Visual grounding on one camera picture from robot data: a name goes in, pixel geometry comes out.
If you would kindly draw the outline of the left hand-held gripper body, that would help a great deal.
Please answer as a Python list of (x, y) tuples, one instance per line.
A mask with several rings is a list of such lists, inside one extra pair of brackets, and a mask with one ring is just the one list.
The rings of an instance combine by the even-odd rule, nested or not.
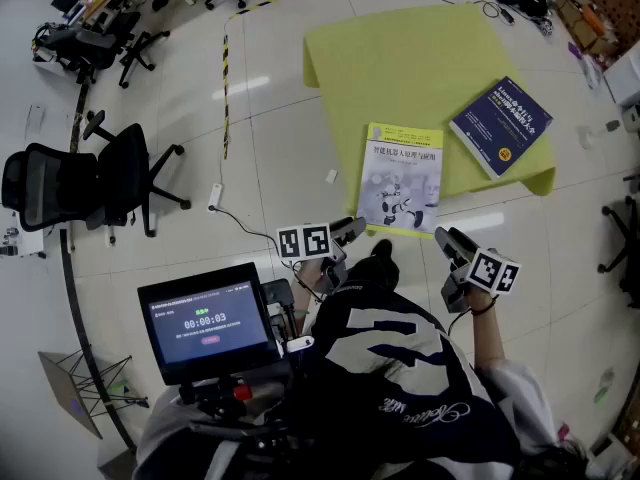
[(346, 278), (343, 264), (346, 254), (332, 237), (328, 223), (278, 228), (277, 248), (280, 258), (291, 265), (309, 260), (321, 261), (321, 277), (314, 285), (317, 293), (333, 292)]

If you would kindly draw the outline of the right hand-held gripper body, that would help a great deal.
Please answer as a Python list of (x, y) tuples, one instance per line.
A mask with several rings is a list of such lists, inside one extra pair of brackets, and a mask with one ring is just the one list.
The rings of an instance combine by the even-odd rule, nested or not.
[(464, 294), (470, 286), (476, 286), (492, 297), (509, 294), (519, 272), (519, 263), (493, 249), (477, 249), (473, 261), (460, 268), (454, 268), (450, 263), (450, 274), (441, 289), (448, 312), (467, 310)]

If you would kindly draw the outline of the white printed booklet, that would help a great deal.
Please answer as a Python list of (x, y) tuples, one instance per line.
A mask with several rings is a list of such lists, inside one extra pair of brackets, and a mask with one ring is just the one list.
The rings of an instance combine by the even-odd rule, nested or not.
[(443, 146), (441, 130), (369, 124), (356, 213), (367, 231), (433, 235)]

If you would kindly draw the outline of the dark blue book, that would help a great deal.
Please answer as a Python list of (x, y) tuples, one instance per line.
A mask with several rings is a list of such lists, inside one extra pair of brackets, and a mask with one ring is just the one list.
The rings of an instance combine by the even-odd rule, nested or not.
[(499, 179), (552, 123), (552, 116), (505, 76), (449, 122), (492, 180)]

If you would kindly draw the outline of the person's left forearm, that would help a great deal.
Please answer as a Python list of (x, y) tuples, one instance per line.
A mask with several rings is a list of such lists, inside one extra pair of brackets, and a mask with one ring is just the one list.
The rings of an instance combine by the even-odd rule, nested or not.
[(308, 331), (314, 324), (321, 299), (313, 288), (321, 280), (322, 262), (320, 258), (303, 261), (294, 272), (291, 291), (294, 299), (294, 321), (299, 334)]

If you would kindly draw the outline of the person's right forearm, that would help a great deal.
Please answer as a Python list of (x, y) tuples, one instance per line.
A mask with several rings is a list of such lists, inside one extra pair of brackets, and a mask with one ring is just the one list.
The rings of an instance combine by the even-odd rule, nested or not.
[[(492, 296), (476, 286), (471, 286), (466, 295), (469, 308), (482, 309), (491, 302)], [(476, 369), (486, 369), (492, 364), (505, 359), (505, 352), (499, 330), (495, 306), (483, 315), (474, 317), (473, 343), (474, 366)]]

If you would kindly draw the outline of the dark wrist band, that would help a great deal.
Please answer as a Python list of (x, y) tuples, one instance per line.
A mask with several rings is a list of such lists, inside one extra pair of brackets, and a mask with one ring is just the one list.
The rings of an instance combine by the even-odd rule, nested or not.
[(495, 303), (496, 303), (498, 298), (499, 298), (499, 296), (492, 297), (491, 298), (491, 302), (486, 307), (484, 307), (482, 309), (474, 309), (474, 308), (470, 307), (469, 308), (470, 312), (472, 313), (472, 315), (474, 317), (483, 315), (486, 312), (490, 311), (495, 306)]

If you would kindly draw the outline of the black monitor screen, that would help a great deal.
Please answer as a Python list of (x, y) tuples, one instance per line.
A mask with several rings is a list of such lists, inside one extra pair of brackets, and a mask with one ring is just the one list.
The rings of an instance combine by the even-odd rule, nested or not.
[(237, 374), (282, 357), (252, 263), (142, 286), (137, 294), (167, 386)]

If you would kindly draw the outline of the person's dark white shirt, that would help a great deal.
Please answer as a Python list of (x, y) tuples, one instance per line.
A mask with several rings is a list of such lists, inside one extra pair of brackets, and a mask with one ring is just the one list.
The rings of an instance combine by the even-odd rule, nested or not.
[(369, 255), (320, 305), (283, 449), (198, 433), (195, 410), (160, 401), (132, 480), (551, 480), (535, 376), (506, 357), (476, 369), (398, 281)]

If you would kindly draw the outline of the yellow black floor tape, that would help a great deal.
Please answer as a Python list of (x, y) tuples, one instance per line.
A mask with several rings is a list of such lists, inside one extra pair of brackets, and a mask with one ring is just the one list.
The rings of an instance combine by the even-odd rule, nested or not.
[(230, 110), (229, 110), (229, 36), (227, 27), (229, 23), (237, 17), (249, 14), (259, 8), (269, 6), (275, 2), (282, 0), (265, 0), (250, 7), (243, 8), (238, 12), (229, 16), (223, 25), (223, 41), (222, 41), (222, 81), (223, 81), (223, 104), (224, 104), (224, 126), (223, 126), (223, 143), (222, 143), (222, 159), (228, 158), (230, 144)]

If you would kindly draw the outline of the black mesh office chair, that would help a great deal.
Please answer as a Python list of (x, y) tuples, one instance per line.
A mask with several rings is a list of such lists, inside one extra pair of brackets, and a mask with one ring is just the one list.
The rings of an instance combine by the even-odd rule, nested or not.
[(89, 230), (123, 227), (141, 210), (144, 233), (150, 226), (150, 196), (175, 202), (182, 210), (191, 201), (171, 194), (154, 181), (171, 156), (184, 154), (172, 144), (154, 165), (149, 164), (142, 127), (134, 123), (114, 135), (102, 127), (105, 112), (90, 115), (82, 138), (97, 135), (106, 141), (97, 154), (63, 152), (32, 143), (11, 155), (0, 178), (0, 204), (15, 211), (27, 232), (82, 221)]

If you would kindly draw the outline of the white water dispenser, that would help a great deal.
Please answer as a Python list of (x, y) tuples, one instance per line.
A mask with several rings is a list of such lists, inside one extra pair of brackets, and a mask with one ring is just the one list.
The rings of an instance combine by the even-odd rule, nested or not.
[(613, 101), (621, 107), (640, 102), (640, 40), (604, 72)]

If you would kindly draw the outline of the cardboard boxes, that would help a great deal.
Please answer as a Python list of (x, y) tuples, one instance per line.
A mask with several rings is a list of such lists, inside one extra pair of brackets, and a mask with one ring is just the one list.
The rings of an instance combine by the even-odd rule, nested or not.
[(601, 18), (589, 0), (554, 0), (560, 20), (582, 53), (613, 56), (620, 49), (613, 26)]

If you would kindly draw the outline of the white paper sheet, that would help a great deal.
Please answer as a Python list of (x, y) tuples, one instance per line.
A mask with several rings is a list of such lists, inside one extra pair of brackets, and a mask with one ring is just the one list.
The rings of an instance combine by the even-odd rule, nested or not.
[(46, 107), (44, 105), (38, 103), (30, 105), (25, 122), (25, 138), (28, 138), (31, 135), (40, 134), (45, 113)]

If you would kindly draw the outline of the black chest mount rig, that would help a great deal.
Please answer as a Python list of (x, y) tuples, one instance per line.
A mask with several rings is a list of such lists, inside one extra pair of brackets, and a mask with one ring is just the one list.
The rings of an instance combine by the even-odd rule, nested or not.
[(314, 339), (296, 330), (291, 285), (280, 279), (263, 284), (261, 290), (267, 303), (283, 310), (270, 318), (276, 348), (260, 352), (253, 365), (245, 362), (240, 373), (181, 384), (179, 399), (208, 416), (193, 421), (193, 431), (230, 441), (255, 439), (263, 447), (291, 430), (295, 397), (304, 378), (301, 362)]

